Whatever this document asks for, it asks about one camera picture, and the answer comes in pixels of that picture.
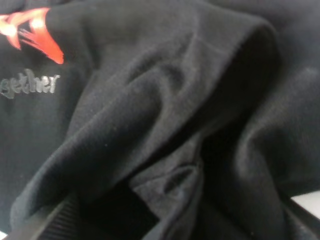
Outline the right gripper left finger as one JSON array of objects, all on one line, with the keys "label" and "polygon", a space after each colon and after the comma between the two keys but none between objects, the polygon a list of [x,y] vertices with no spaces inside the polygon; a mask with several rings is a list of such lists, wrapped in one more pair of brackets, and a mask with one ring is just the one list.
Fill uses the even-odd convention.
[{"label": "right gripper left finger", "polygon": [[69,194],[55,205],[42,207],[5,237],[6,240],[79,240],[80,238],[80,208],[75,194]]}]

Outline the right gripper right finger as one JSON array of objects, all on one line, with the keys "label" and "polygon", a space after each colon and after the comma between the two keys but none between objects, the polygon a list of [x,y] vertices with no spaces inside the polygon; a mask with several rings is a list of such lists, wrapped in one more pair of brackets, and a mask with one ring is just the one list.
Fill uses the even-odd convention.
[{"label": "right gripper right finger", "polygon": [[291,199],[286,200],[286,206],[294,217],[319,240],[320,220]]}]

